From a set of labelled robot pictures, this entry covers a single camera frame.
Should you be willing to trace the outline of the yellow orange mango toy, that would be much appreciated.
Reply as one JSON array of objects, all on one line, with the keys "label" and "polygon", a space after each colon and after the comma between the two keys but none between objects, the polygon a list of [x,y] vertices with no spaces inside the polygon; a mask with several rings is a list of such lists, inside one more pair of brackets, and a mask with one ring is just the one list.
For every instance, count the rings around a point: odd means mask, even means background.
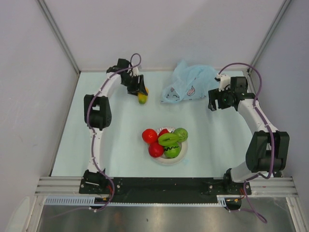
[{"label": "yellow orange mango toy", "polygon": [[138,92],[138,102],[139,104],[146,104],[147,103],[147,100],[148,100],[148,96],[141,93],[141,92]]}]

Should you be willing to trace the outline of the light blue plastic bag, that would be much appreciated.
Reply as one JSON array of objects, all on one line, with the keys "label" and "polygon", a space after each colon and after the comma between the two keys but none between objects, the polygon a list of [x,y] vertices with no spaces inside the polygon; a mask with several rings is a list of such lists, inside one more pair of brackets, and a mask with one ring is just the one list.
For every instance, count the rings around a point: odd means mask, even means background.
[{"label": "light blue plastic bag", "polygon": [[208,97],[208,92],[218,87],[217,71],[209,65],[188,65],[178,62],[171,75],[171,84],[162,90],[161,103],[179,103]]}]

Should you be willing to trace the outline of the orange red tomato toy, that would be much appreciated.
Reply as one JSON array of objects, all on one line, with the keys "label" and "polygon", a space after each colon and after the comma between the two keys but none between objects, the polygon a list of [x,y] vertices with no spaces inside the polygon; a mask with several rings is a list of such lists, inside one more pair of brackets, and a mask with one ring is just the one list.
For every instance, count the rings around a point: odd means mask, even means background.
[{"label": "orange red tomato toy", "polygon": [[158,134],[155,130],[153,129],[146,129],[142,133],[142,139],[145,143],[147,144],[152,144],[157,141],[158,139]]}]

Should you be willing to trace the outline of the red bell pepper toy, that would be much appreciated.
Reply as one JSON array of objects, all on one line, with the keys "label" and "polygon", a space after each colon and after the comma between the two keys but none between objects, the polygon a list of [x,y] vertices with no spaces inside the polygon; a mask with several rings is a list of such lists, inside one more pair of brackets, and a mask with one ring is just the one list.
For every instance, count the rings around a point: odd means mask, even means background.
[{"label": "red bell pepper toy", "polygon": [[162,136],[163,134],[166,134],[166,133],[169,133],[169,131],[168,131],[167,129],[162,129],[162,130],[160,131],[160,133],[158,134],[158,138],[159,138],[160,136]]}]

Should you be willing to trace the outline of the green custard apple toy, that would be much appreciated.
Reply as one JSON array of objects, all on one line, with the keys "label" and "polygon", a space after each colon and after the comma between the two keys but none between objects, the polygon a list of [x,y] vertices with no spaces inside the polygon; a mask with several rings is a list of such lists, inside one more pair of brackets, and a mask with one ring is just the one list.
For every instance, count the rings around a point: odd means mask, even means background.
[{"label": "green custard apple toy", "polygon": [[178,135],[178,143],[182,143],[187,140],[188,138],[188,131],[184,128],[177,128],[173,132],[174,134]]}]

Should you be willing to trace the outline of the small green lime toy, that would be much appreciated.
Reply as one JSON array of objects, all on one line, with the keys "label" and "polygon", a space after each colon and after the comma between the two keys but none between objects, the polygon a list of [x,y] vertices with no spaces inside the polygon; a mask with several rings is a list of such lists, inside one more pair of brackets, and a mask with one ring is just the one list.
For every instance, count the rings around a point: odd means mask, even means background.
[{"label": "small green lime toy", "polygon": [[170,146],[176,142],[178,142],[179,136],[174,133],[164,133],[158,137],[158,143],[161,146]]}]

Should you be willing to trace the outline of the red apple toy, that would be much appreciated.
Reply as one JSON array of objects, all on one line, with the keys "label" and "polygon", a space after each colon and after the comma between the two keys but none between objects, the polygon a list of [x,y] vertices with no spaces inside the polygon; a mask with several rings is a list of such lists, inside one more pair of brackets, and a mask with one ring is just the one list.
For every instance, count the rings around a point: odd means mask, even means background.
[{"label": "red apple toy", "polygon": [[149,145],[148,152],[151,157],[158,158],[163,155],[164,147],[158,142],[154,142]]}]

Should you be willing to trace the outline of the green watermelon toy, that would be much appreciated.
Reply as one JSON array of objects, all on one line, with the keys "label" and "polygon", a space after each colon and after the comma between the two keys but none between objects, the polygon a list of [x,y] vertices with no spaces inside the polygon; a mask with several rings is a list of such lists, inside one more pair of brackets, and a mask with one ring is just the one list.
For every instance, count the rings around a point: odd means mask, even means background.
[{"label": "green watermelon toy", "polygon": [[173,159],[179,155],[181,147],[178,143],[174,143],[164,147],[164,154],[166,158]]}]

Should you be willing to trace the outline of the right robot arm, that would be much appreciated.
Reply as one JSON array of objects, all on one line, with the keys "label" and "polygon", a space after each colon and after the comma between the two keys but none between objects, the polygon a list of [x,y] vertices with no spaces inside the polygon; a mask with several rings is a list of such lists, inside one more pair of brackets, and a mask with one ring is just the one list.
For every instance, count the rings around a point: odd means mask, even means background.
[{"label": "right robot arm", "polygon": [[256,95],[248,92],[248,81],[244,76],[218,74],[215,80],[219,87],[209,91],[208,108],[211,111],[235,108],[253,135],[245,161],[228,169],[223,176],[224,191],[236,194],[244,181],[257,177],[269,179],[275,172],[285,169],[290,136],[270,123]]}]

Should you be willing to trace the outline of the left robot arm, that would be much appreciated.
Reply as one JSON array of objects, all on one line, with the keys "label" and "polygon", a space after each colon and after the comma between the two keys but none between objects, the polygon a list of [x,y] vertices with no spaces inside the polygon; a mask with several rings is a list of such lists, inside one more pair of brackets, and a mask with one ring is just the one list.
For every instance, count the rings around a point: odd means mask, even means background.
[{"label": "left robot arm", "polygon": [[84,121],[89,128],[91,148],[88,168],[80,183],[80,194],[102,194],[106,189],[114,188],[111,178],[100,167],[99,158],[104,130],[112,121],[109,99],[120,85],[125,86],[130,95],[148,95],[138,66],[131,59],[118,59],[117,64],[106,71],[106,79],[99,90],[84,96]]}]

